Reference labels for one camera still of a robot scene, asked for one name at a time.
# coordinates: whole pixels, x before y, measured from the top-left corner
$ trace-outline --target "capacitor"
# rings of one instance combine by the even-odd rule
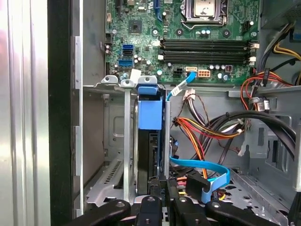
[[[162,75],[163,71],[161,69],[157,70],[157,75]]]
[[[166,18],[166,16],[167,16],[167,13],[166,13],[166,12],[163,12],[163,13],[162,13],[162,19],[164,20],[164,19]]]
[[[123,73],[122,77],[124,77],[125,79],[128,79],[128,73]]]
[[[229,76],[228,75],[224,75],[223,79],[224,79],[224,81],[227,81],[229,79]]]

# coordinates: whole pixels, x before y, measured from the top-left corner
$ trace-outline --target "wire bundle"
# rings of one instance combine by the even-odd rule
[[[205,160],[205,153],[203,146],[201,145],[200,141],[196,137],[196,135],[191,130],[189,124],[185,123],[184,121],[178,121],[177,124],[180,126],[181,131],[185,134],[185,136],[190,140],[198,158],[200,160]],[[203,176],[207,179],[207,171],[203,169]]]
[[[241,102],[243,104],[243,107],[245,110],[249,110],[249,106],[248,104],[245,102],[244,100],[244,96],[243,96],[243,93],[244,93],[244,88],[245,88],[245,92],[246,92],[246,95],[249,99],[253,98],[253,95],[254,93],[250,93],[248,92],[248,86],[250,85],[250,83],[254,80],[257,80],[257,81],[263,81],[264,80],[264,72],[261,72],[261,73],[258,73],[256,75],[256,77],[251,77],[251,78],[248,78],[244,81],[244,83],[242,84],[241,88],[240,88],[240,99],[241,99]],[[286,81],[284,81],[282,78],[280,78],[277,74],[273,73],[273,72],[269,72],[269,77],[267,78],[268,81],[274,81],[274,82],[279,82],[285,86],[293,86],[293,84],[290,84]]]
[[[207,123],[205,122],[204,116],[202,116],[201,114],[199,114],[197,112],[197,110],[193,104],[193,100],[191,98],[192,95],[197,96],[198,99],[200,100],[200,102],[203,106],[205,115],[206,115]],[[185,106],[185,104],[187,105],[190,113],[192,114],[193,118],[196,121],[193,121],[193,120],[190,120],[187,118],[183,118],[183,117],[179,117],[183,111],[183,107]],[[206,155],[206,153],[209,149],[212,139],[218,139],[219,146],[224,148],[221,158],[218,162],[218,164],[222,164],[223,161],[225,160],[225,157],[229,150],[232,150],[236,153],[239,152],[238,148],[231,148],[231,143],[232,143],[234,137],[238,136],[241,132],[243,132],[242,128],[243,128],[244,120],[237,119],[237,120],[229,121],[229,122],[225,123],[224,125],[222,125],[218,131],[211,130],[210,127],[213,126],[217,122],[218,119],[219,119],[219,117],[209,120],[208,113],[205,108],[205,104],[202,101],[201,97],[197,94],[189,94],[184,99],[181,110],[180,110],[178,116],[174,119],[174,123],[176,125],[184,124],[186,127],[188,127],[188,129],[191,130],[192,134],[194,134],[194,133],[199,134],[198,141],[204,150],[204,156]],[[223,146],[223,145],[221,145],[219,139],[228,139],[228,142],[225,146]],[[194,154],[190,159],[191,160],[199,159],[197,153]],[[174,172],[176,172],[178,175],[184,175],[184,174],[190,172],[191,170],[193,170],[193,168],[183,167],[183,166],[176,166],[176,167],[171,166],[171,169]]]
[[[285,54],[285,55],[289,55],[289,56],[293,56],[295,58],[297,58],[299,61],[301,61],[301,56],[300,54],[290,50],[290,49],[287,49],[287,48],[282,48],[280,47],[280,42],[277,43],[277,45],[274,47],[274,53],[278,53],[278,54]],[[295,83],[296,86],[299,86],[301,85],[301,72],[298,76],[298,79]]]

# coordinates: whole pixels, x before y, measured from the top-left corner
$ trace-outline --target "yellow wire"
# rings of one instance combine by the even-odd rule
[[[295,58],[297,58],[297,59],[299,59],[301,61],[301,56],[298,53],[296,53],[296,52],[294,52],[294,51],[292,51],[290,49],[280,47],[280,43],[278,43],[274,47],[274,52],[275,53],[279,53],[279,54],[285,54],[285,55],[293,56],[293,57],[295,57]],[[298,76],[297,85],[300,84],[300,80],[301,80],[301,72],[300,72],[300,74]]]
[[[226,135],[226,134],[222,134],[222,133],[216,133],[216,132],[214,132],[212,130],[207,129],[206,127],[203,127],[203,126],[195,123],[194,121],[192,121],[192,120],[190,120],[188,118],[178,118],[178,119],[183,119],[183,120],[190,121],[192,124],[196,125],[197,127],[201,128],[202,130],[204,130],[204,131],[206,131],[208,133],[211,133],[213,135],[219,136],[219,137],[233,138],[233,137],[236,137],[236,136],[240,135],[240,133],[237,133],[237,134],[234,134],[234,135]]]
[[[203,160],[203,159],[202,159],[202,156],[201,156],[201,153],[200,153],[200,151],[199,151],[199,149],[198,149],[197,142],[196,142],[196,140],[194,139],[194,137],[193,137],[192,133],[190,132],[189,128],[187,128],[186,125],[183,125],[183,124],[181,124],[181,123],[179,123],[179,124],[182,126],[182,128],[185,130],[185,132],[188,134],[188,136],[189,136],[189,138],[190,138],[190,140],[191,140],[191,142],[192,142],[192,145],[193,145],[193,147],[194,147],[194,149],[195,149],[195,151],[196,151],[196,153],[197,153],[199,159],[200,159],[200,160]],[[204,174],[204,178],[207,179],[207,171],[206,171],[206,169],[202,169],[202,171],[203,171],[203,174]]]
[[[226,197],[226,195],[224,194],[221,198],[219,198],[218,200],[221,201],[221,200],[224,200]]]

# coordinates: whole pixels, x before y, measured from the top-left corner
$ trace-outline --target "blue drive bracket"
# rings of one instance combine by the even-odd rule
[[[170,157],[170,160],[173,163],[178,164],[180,166],[203,168],[207,170],[212,170],[214,172],[218,172],[220,174],[220,176],[217,177],[214,181],[210,181],[211,185],[209,192],[204,192],[204,190],[202,190],[201,201],[205,204],[211,201],[211,194],[213,191],[230,183],[229,169],[219,164],[209,161],[175,159],[172,157]]]
[[[139,95],[157,95],[157,85],[139,85]],[[161,130],[162,129],[163,101],[139,100],[138,101],[138,129]]]

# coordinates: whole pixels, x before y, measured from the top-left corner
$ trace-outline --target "metal bracket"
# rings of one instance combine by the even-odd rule
[[[130,79],[124,79],[120,83],[120,87],[126,88],[126,89],[133,89],[136,87],[135,83]]]
[[[245,131],[245,140],[238,155],[243,156],[248,149],[250,158],[267,158],[268,128],[262,121],[256,119],[252,119],[251,124],[252,127]]]
[[[158,80],[157,77],[152,75],[143,75],[138,79],[138,84],[139,85],[157,85]]]
[[[102,81],[102,84],[118,84],[118,78],[115,75],[106,75]]]
[[[104,107],[109,107],[110,95],[109,94],[104,94],[103,95],[103,100],[104,100]]]

